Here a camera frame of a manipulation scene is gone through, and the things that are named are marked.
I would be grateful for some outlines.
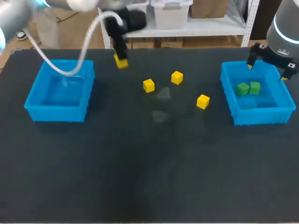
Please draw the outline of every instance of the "plastic storage bin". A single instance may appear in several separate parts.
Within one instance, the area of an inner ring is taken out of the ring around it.
[[[157,29],[183,29],[193,0],[151,0]]]
[[[237,85],[250,81],[261,84],[259,95],[238,96]],[[256,61],[252,70],[246,62],[223,63],[221,82],[235,125],[287,123],[296,109],[277,68],[263,61]]]
[[[62,70],[72,70],[77,60],[51,60]],[[33,121],[84,122],[94,81],[93,61],[85,60],[72,77],[63,76],[43,62],[25,108]]]
[[[147,6],[150,4],[150,0],[133,0],[133,2],[127,5],[128,9],[139,9],[146,13]]]

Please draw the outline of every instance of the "block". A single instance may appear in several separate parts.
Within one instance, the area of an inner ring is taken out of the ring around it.
[[[258,95],[261,89],[261,84],[259,82],[250,82],[249,94]]]
[[[209,103],[210,103],[210,98],[205,95],[201,95],[197,99],[196,106],[200,107],[201,109],[206,109],[206,107],[209,105]]]
[[[119,59],[117,54],[115,53],[114,54],[114,59],[115,59],[115,62],[116,62],[116,65],[119,69],[124,69],[124,68],[127,68],[129,66],[128,64],[128,60],[127,59]]]
[[[242,97],[242,96],[245,96],[246,94],[248,94],[249,90],[250,90],[249,85],[247,85],[246,83],[241,83],[241,84],[238,84],[236,93]]]
[[[177,85],[180,84],[183,81],[183,74],[180,73],[179,71],[175,71],[171,75],[171,81]]]
[[[155,90],[155,83],[151,79],[145,80],[143,81],[143,88],[147,93],[153,92]]]

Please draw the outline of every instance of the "white cable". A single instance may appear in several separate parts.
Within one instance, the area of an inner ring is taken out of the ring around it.
[[[65,76],[73,76],[75,75],[82,67],[83,61],[85,59],[86,56],[86,52],[89,46],[89,42],[93,36],[93,33],[97,27],[97,25],[105,18],[107,17],[114,17],[118,23],[118,25],[123,26],[123,21],[121,19],[121,17],[112,11],[105,11],[102,12],[100,15],[98,15],[93,22],[91,23],[86,36],[85,36],[85,40],[83,43],[83,47],[82,50],[80,52],[80,56],[78,59],[78,64],[76,66],[76,68],[74,68],[72,71],[62,71],[60,70],[58,67],[56,67],[48,58],[47,56],[42,52],[42,50],[40,49],[40,47],[38,46],[38,44],[35,42],[35,40],[33,39],[33,37],[30,35],[29,31],[27,29],[24,29],[24,32],[26,33],[26,35],[28,36],[29,40],[31,41],[31,43],[33,44],[33,46],[35,47],[35,49],[37,50],[37,52],[41,55],[41,57],[49,64],[49,66],[54,69],[55,71],[57,71],[58,73],[65,75]]]

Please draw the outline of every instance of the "shelf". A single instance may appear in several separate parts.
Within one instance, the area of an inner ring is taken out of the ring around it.
[[[241,18],[233,0],[229,0],[224,18],[192,19],[188,17],[184,29],[157,30],[153,7],[148,7],[148,25],[145,29],[128,34],[128,37],[169,37],[169,36],[220,36],[244,35],[246,24]]]

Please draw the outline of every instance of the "blue container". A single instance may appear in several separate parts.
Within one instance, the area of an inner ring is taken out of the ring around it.
[[[61,70],[76,67],[77,60],[51,60]],[[85,60],[81,70],[66,77],[46,62],[34,81],[25,103],[33,121],[84,122],[94,80],[93,61]]]
[[[260,82],[259,95],[236,94],[237,85]],[[222,64],[222,86],[235,125],[287,123],[296,105],[277,68],[263,61],[256,61],[250,70],[246,62]]]

